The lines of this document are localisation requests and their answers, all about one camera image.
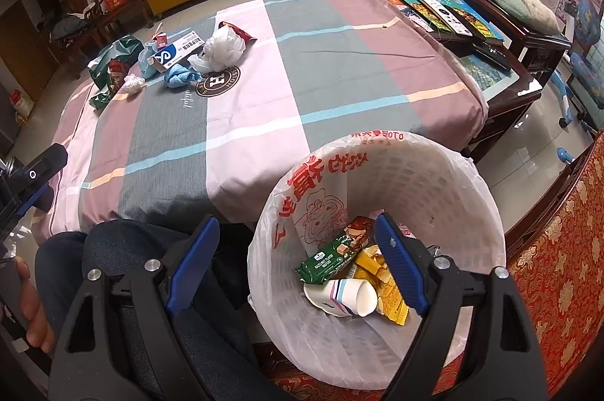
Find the pink and gray tablecloth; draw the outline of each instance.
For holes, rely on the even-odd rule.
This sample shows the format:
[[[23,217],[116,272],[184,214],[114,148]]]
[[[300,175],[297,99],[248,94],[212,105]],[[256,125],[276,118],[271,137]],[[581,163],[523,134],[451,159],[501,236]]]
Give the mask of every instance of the pink and gray tablecloth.
[[[34,214],[38,240],[115,218],[185,232],[206,213],[252,223],[283,174],[327,142],[411,131],[460,150],[486,119],[463,67],[385,0],[256,0],[170,39],[208,38],[220,21],[257,38],[222,94],[170,89],[159,74],[100,115],[92,81],[71,96],[54,137],[68,165],[51,181],[52,209]]]

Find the jeans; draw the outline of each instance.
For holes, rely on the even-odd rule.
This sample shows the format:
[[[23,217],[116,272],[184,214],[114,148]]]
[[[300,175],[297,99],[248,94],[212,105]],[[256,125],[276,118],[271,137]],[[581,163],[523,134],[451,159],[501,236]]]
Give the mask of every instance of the jeans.
[[[121,275],[142,267],[148,259],[162,258],[171,244],[188,237],[131,220],[99,224],[87,236],[81,232],[63,232],[51,237],[40,246],[35,257],[35,278],[55,334],[60,333],[89,270],[99,268],[108,275]],[[213,262],[191,307],[173,318],[174,332],[216,400],[291,400],[291,396],[258,372],[242,319],[216,279],[213,269],[218,276],[231,275],[232,270],[225,268],[229,262],[224,256]],[[133,380],[149,393],[160,394],[134,310],[121,307],[119,317]]]

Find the finger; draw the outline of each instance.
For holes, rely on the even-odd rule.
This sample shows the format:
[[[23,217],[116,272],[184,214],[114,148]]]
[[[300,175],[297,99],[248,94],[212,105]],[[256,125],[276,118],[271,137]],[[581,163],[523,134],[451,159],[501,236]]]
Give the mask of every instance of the finger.
[[[34,319],[38,309],[40,309],[40,298],[38,297],[37,290],[29,280],[24,281],[21,286],[19,310],[28,321],[31,321]]]
[[[50,353],[52,347],[54,346],[54,331],[50,325],[48,325],[47,328],[46,338],[44,338],[44,341],[40,347],[44,353]]]
[[[48,323],[46,321],[46,314],[44,314],[44,309],[41,307],[38,309],[31,323],[29,323],[26,335],[27,342],[32,347],[39,347],[41,342],[46,338],[47,333]]]
[[[21,279],[29,280],[29,277],[31,276],[31,274],[29,273],[29,267],[28,267],[27,263],[25,262],[25,260],[23,258],[21,258],[21,256],[15,256],[14,261],[17,262],[17,273],[19,273],[19,276],[21,277]]]

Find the circular logo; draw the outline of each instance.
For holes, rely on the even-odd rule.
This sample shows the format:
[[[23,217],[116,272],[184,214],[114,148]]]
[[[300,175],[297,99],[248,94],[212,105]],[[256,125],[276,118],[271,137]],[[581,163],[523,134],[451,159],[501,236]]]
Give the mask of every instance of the circular logo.
[[[218,96],[232,88],[241,77],[239,67],[227,67],[200,80],[195,87],[197,94],[204,97]]]

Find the green plastic bag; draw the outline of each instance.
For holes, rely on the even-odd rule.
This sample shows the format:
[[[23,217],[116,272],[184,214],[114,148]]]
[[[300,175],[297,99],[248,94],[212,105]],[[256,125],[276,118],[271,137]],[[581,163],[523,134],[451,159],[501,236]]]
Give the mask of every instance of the green plastic bag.
[[[101,91],[99,94],[90,98],[90,104],[96,110],[101,110],[108,105],[113,97],[109,87],[113,84],[113,79],[107,71],[109,62],[113,59],[132,67],[138,62],[138,54],[144,49],[143,43],[132,35],[126,35],[119,40],[107,45],[100,51],[99,56],[91,62],[89,67],[90,77]]]

